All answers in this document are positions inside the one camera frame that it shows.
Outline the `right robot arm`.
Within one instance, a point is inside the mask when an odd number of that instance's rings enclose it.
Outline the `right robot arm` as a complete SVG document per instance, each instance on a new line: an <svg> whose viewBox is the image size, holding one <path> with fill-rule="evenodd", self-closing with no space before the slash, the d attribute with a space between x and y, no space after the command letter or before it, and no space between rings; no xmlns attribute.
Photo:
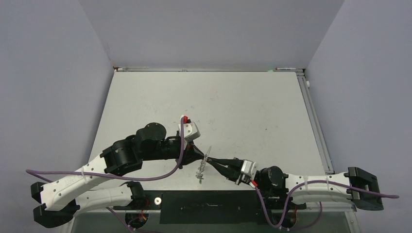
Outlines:
<svg viewBox="0 0 412 233"><path fill-rule="evenodd" d="M259 169L257 163L237 158L207 158L206 163L227 180L258 188L265 199L275 198L281 208L307 202L343 202L367 211L384 209L377 177L358 167L338 174L304 176L284 173L277 166Z"/></svg>

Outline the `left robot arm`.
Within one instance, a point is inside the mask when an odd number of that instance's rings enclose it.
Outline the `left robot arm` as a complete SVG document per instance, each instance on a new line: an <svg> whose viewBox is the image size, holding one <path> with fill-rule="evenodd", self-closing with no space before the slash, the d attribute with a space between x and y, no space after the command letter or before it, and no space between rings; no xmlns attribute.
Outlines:
<svg viewBox="0 0 412 233"><path fill-rule="evenodd" d="M147 203L140 178L127 174L142 168L143 162L176 161L176 169L204 157L194 145L200 131L194 122L183 119L175 136L167 137L166 128L149 123L123 140L104 149L75 172L65 172L54 182L31 185L32 198L38 202L34 220L46 228L70 222L75 216L112 206L138 209Z"/></svg>

